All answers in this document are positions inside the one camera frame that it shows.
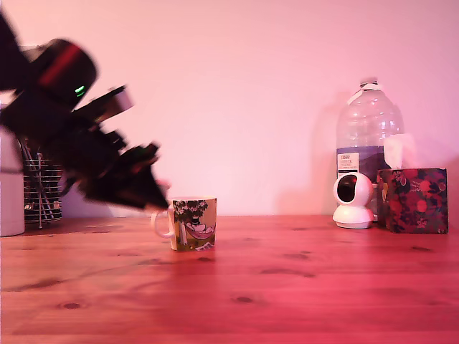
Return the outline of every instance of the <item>motion-blurred robot arm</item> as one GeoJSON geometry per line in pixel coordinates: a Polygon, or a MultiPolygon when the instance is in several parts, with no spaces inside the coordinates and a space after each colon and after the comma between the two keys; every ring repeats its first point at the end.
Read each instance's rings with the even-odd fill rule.
{"type": "Polygon", "coordinates": [[[0,113],[0,125],[40,151],[77,182],[85,198],[143,209],[167,209],[151,172],[158,147],[126,148],[100,123],[132,105],[124,87],[77,110],[97,78],[90,57],[63,39],[22,52],[0,13],[0,92],[14,99],[0,113]]]}

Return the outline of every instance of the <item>white container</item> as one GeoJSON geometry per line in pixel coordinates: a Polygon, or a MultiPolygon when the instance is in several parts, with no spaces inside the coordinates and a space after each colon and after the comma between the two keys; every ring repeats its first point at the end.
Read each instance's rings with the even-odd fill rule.
{"type": "Polygon", "coordinates": [[[24,174],[19,143],[0,126],[0,237],[25,231],[24,174]]]}

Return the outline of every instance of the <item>mug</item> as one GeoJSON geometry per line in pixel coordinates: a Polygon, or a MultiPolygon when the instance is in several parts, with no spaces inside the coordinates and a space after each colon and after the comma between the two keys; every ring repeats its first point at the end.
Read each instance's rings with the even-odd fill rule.
{"type": "Polygon", "coordinates": [[[151,225],[163,238],[171,240],[171,248],[176,251],[203,251],[215,245],[217,225],[217,198],[215,197],[178,197],[169,201],[167,217],[169,232],[159,230],[158,215],[154,212],[151,225]]]}

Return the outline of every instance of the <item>wire basket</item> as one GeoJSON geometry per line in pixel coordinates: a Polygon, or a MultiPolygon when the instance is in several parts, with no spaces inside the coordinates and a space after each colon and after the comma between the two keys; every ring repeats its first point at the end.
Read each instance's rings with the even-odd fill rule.
{"type": "Polygon", "coordinates": [[[60,181],[62,169],[41,153],[32,153],[21,143],[24,163],[24,220],[26,223],[50,223],[62,218],[60,181]]]}

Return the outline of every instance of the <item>tissue box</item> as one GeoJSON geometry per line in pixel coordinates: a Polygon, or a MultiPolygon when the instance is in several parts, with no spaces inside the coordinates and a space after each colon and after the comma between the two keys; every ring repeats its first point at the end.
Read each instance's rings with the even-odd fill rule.
{"type": "Polygon", "coordinates": [[[394,233],[448,233],[444,168],[379,170],[378,225],[394,233]]]}

